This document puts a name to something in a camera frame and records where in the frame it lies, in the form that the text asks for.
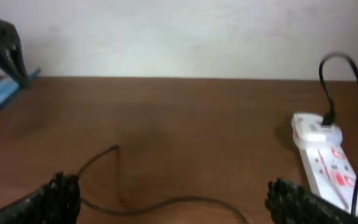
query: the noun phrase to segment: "table surface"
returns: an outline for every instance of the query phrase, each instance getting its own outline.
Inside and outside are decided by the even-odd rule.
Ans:
[[[343,148],[358,170],[357,86],[329,86]],[[120,144],[119,155],[108,154],[84,173],[83,197],[123,210],[171,197],[214,197],[250,223],[272,223],[264,206],[268,182],[308,185],[290,116],[327,108],[318,82],[40,78],[0,111],[0,207]],[[78,223],[239,220],[219,206],[181,203],[124,218],[82,206]]]

